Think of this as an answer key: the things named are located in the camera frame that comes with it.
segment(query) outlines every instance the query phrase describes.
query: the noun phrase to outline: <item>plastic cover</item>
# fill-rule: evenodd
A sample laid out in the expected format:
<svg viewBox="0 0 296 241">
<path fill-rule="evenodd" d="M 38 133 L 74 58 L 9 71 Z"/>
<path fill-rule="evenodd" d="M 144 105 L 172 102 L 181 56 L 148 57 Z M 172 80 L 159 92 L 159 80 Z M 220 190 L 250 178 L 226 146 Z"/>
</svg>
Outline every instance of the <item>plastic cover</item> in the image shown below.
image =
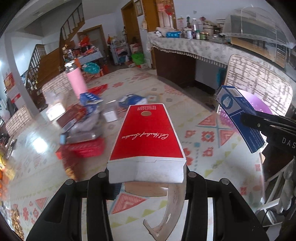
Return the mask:
<svg viewBox="0 0 296 241">
<path fill-rule="evenodd" d="M 244 7 L 234 10 L 225 19 L 225 36 L 263 40 L 288 48 L 296 45 L 296 40 L 285 22 L 258 7 Z"/>
</svg>

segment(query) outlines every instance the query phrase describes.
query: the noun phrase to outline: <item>chair backrest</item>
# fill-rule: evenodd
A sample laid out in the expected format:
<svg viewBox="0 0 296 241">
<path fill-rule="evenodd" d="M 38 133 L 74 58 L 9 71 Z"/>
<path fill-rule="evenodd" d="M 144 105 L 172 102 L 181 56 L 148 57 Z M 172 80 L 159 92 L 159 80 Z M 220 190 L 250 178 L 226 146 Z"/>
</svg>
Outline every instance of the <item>chair backrest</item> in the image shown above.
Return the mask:
<svg viewBox="0 0 296 241">
<path fill-rule="evenodd" d="M 32 119 L 33 118 L 29 110 L 24 105 L 5 124 L 6 131 L 12 137 L 18 130 L 28 124 Z"/>
<path fill-rule="evenodd" d="M 229 60 L 225 85 L 245 90 L 256 95 L 270 108 L 273 114 L 284 116 L 291 104 L 291 85 L 275 72 L 240 55 Z"/>
<path fill-rule="evenodd" d="M 63 91 L 72 90 L 72 86 L 69 82 L 66 72 L 62 72 L 58 76 L 54 77 L 51 81 L 43 85 L 41 90 L 45 99 L 47 100 L 46 92 L 54 92 L 59 94 Z"/>
</svg>

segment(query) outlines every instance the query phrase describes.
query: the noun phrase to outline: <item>white glove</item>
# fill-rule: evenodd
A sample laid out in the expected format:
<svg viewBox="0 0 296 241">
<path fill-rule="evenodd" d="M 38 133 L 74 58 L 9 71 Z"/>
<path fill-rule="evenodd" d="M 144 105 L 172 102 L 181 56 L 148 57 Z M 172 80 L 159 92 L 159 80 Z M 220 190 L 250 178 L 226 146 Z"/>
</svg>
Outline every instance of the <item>white glove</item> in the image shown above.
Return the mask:
<svg viewBox="0 0 296 241">
<path fill-rule="evenodd" d="M 292 198 L 296 196 L 296 187 L 293 183 L 293 172 L 294 172 L 295 158 L 287 166 L 284 171 L 285 184 L 280 196 L 279 204 L 276 207 L 276 212 L 280 214 L 283 210 L 288 210 L 292 204 Z"/>
</svg>

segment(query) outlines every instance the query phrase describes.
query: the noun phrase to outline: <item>stair railing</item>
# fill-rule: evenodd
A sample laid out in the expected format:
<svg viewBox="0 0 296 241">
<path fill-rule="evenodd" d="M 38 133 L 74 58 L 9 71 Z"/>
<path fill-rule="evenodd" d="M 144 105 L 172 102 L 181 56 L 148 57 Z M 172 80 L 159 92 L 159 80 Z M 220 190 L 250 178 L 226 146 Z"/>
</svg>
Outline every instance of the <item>stair railing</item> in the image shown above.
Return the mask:
<svg viewBox="0 0 296 241">
<path fill-rule="evenodd" d="M 32 90 L 37 89 L 36 84 L 38 83 L 37 78 L 38 78 L 38 68 L 39 68 L 40 59 L 46 55 L 44 46 L 45 46 L 44 44 L 35 45 L 35 48 L 33 50 L 33 53 L 29 62 L 28 72 L 27 72 L 26 81 L 25 81 L 25 86 L 29 93 Z"/>
<path fill-rule="evenodd" d="M 69 35 L 74 32 L 74 28 L 78 27 L 80 22 L 84 21 L 84 14 L 82 3 L 71 13 L 68 19 L 65 21 L 60 30 L 59 35 L 59 51 L 60 51 L 60 67 L 64 68 L 63 50 L 65 46 L 65 40 L 68 39 Z"/>
</svg>

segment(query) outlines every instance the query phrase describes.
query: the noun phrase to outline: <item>gold circle on box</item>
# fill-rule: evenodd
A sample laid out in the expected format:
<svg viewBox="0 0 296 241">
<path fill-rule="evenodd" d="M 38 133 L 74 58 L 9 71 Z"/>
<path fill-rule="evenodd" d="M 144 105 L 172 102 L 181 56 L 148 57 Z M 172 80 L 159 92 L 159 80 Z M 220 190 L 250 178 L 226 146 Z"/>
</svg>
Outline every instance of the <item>gold circle on box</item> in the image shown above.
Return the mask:
<svg viewBox="0 0 296 241">
<path fill-rule="evenodd" d="M 142 116 L 150 116 L 152 113 L 150 111 L 143 111 L 141 113 Z"/>
</svg>

